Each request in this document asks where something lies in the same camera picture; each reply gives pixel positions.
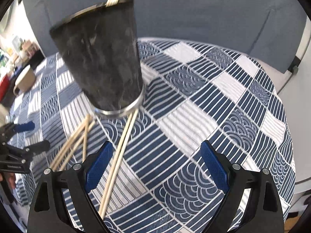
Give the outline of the person's left hand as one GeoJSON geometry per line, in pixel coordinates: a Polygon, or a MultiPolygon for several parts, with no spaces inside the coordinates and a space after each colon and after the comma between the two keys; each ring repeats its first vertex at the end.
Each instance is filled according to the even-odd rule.
{"type": "Polygon", "coordinates": [[[15,189],[16,188],[16,176],[14,173],[0,173],[0,182],[2,181],[6,181],[8,183],[8,185],[10,186],[11,189],[15,189]]]}

